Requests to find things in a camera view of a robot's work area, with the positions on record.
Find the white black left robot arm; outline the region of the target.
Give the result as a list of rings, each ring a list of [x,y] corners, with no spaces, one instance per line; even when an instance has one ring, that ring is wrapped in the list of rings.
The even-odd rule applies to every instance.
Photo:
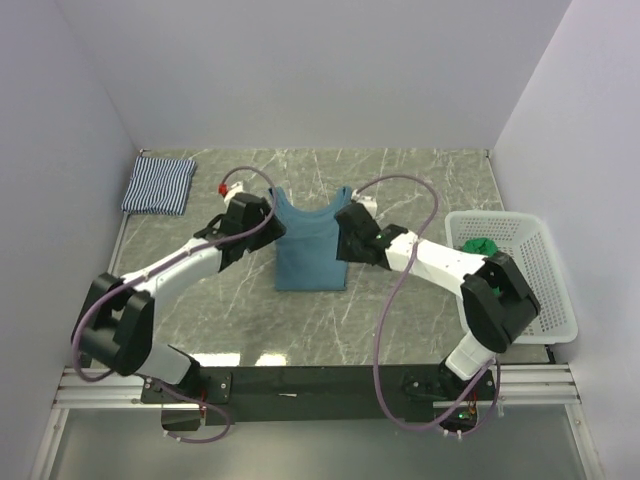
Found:
[[[266,198],[240,192],[228,199],[225,213],[163,259],[123,277],[100,275],[89,288],[71,335],[74,369],[82,369],[80,358],[87,355],[109,373],[162,383],[176,401],[200,395],[205,383],[199,363],[174,347],[154,342],[156,310],[284,233]]]

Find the white plastic laundry basket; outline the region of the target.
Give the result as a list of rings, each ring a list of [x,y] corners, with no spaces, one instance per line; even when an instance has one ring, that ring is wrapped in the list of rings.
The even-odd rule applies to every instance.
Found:
[[[541,305],[541,313],[515,340],[524,345],[569,343],[578,325],[550,233],[531,214],[454,211],[445,218],[447,245],[460,250],[470,239],[488,238],[511,256]]]

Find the blue white striped tank top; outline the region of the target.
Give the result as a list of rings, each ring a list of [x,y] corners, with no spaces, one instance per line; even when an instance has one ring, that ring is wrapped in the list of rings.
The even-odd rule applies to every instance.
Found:
[[[128,214],[182,216],[197,163],[192,159],[138,156],[121,209]]]

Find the green tank top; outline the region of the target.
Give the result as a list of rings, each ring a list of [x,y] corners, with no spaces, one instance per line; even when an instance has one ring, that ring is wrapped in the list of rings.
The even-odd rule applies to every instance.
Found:
[[[460,248],[464,253],[478,254],[483,257],[490,257],[499,251],[496,243],[487,237],[476,237],[468,239]],[[501,295],[501,288],[495,279],[495,275],[490,271],[485,277],[487,282],[492,285],[492,291],[496,297]]]

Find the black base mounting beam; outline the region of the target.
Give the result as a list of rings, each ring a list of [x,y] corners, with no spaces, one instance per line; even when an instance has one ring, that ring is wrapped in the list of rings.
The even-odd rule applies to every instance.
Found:
[[[147,380],[141,401],[164,408],[162,422],[171,431],[196,430],[197,424],[226,421],[329,421],[382,419],[391,412],[418,425],[440,419],[450,430],[468,431],[477,420],[475,406],[496,394],[486,370],[477,381],[463,381],[442,365],[203,367],[199,385],[186,391],[189,401],[222,408],[227,417],[202,408],[190,412],[157,380]]]

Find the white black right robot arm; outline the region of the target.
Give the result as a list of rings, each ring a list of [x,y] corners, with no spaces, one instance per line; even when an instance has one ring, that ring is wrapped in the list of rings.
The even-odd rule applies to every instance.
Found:
[[[480,370],[502,354],[535,320],[541,305],[511,256],[466,253],[419,237],[395,224],[378,225],[364,205],[335,214],[337,258],[424,279],[454,294],[468,332],[438,366],[434,389],[460,399]]]

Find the teal blue tank top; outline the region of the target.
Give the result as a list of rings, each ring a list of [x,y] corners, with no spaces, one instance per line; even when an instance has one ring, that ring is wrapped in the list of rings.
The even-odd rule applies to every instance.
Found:
[[[280,292],[344,291],[348,264],[337,258],[335,214],[350,203],[352,189],[338,188],[334,199],[315,211],[300,210],[281,187],[271,188],[277,220],[285,234],[276,241],[275,289]]]

